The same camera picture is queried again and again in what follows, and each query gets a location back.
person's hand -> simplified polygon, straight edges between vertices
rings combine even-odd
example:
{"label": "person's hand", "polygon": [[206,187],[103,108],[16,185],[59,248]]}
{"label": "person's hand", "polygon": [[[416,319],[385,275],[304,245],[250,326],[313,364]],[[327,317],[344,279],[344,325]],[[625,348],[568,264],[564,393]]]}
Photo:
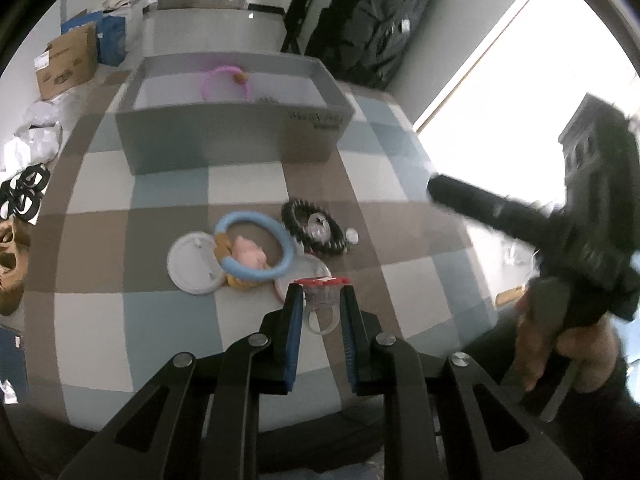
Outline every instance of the person's hand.
{"label": "person's hand", "polygon": [[609,316],[603,316],[595,325],[571,328],[554,340],[545,338],[531,319],[526,294],[516,305],[516,310],[520,314],[520,321],[514,366],[528,392],[536,387],[542,377],[553,348],[560,355],[582,362],[574,383],[574,389],[578,392],[594,392],[607,382],[620,350]]}

black rubber ring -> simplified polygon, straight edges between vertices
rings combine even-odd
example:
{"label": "black rubber ring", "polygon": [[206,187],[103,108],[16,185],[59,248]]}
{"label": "black rubber ring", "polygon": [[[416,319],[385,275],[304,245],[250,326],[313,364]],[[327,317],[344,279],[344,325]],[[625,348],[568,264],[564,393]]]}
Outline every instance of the black rubber ring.
{"label": "black rubber ring", "polygon": [[[21,213],[20,211],[24,208],[27,198],[31,199],[31,206],[27,211]],[[11,216],[11,213],[13,213],[20,220],[28,222],[38,214],[41,201],[39,195],[34,193],[31,189],[21,189],[14,193],[8,202],[9,209],[7,211],[7,215]]]}
{"label": "black rubber ring", "polygon": [[[37,175],[42,178],[35,184]],[[42,193],[49,183],[51,178],[50,171],[41,164],[34,164],[26,168],[22,174],[18,177],[15,183],[15,189],[31,189],[35,193]]]}
{"label": "black rubber ring", "polygon": [[[303,213],[306,216],[310,216],[313,213],[320,213],[324,215],[329,227],[331,229],[331,239],[327,243],[322,243],[313,238],[296,217],[297,213]],[[340,226],[336,223],[334,218],[321,207],[295,198],[289,200],[284,206],[282,206],[282,223],[287,228],[287,231],[291,233],[293,237],[305,247],[306,250],[311,250],[315,253],[324,254],[342,254],[347,247],[347,241],[344,237],[344,233]]]}
{"label": "black rubber ring", "polygon": [[[5,180],[2,184],[0,184],[0,220],[8,220],[11,214],[13,213],[12,208],[14,206],[14,190],[11,189],[11,181]],[[7,204],[6,215],[3,216],[2,206]]]}

black sleeve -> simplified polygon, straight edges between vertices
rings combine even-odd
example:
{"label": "black sleeve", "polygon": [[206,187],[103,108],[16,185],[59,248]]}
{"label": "black sleeve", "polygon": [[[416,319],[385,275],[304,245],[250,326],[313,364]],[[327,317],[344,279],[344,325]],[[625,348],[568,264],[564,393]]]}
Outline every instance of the black sleeve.
{"label": "black sleeve", "polygon": [[626,387],[626,363],[590,394],[571,392],[556,423],[567,455],[585,480],[640,478],[640,406]]}

floor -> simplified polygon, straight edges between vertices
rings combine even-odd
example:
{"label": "floor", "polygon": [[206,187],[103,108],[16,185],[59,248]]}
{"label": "floor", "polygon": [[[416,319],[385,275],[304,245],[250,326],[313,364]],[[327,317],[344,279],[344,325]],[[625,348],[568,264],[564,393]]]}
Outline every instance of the floor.
{"label": "floor", "polygon": [[[145,16],[142,38],[136,42],[120,69],[133,69],[143,56],[181,52],[279,52],[286,30],[282,17],[266,12],[231,9],[155,10]],[[104,68],[102,79],[110,68]],[[22,306],[0,325],[24,330]]]}
{"label": "floor", "polygon": [[[564,203],[558,135],[586,92],[640,112],[640,78],[583,0],[530,0],[420,133],[441,173],[527,203]],[[499,234],[469,228],[492,295],[530,265],[504,262]]]}

cardboard box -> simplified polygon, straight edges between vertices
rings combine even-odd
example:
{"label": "cardboard box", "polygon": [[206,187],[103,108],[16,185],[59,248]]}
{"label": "cardboard box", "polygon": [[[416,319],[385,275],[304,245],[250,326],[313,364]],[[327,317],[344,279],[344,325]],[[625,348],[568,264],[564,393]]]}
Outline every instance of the cardboard box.
{"label": "cardboard box", "polygon": [[110,16],[101,10],[75,16],[60,25],[60,33],[66,34],[74,28],[87,23],[95,23],[97,36],[98,63],[118,66],[127,55],[126,53],[126,19],[124,16]]}
{"label": "cardboard box", "polygon": [[42,98],[51,99],[86,83],[94,76],[97,63],[93,23],[70,30],[51,41],[34,62]]}
{"label": "cardboard box", "polygon": [[[207,76],[223,65],[245,71],[248,99],[228,74]],[[115,106],[132,174],[326,162],[353,117],[353,107],[320,61],[280,53],[147,57]]]}

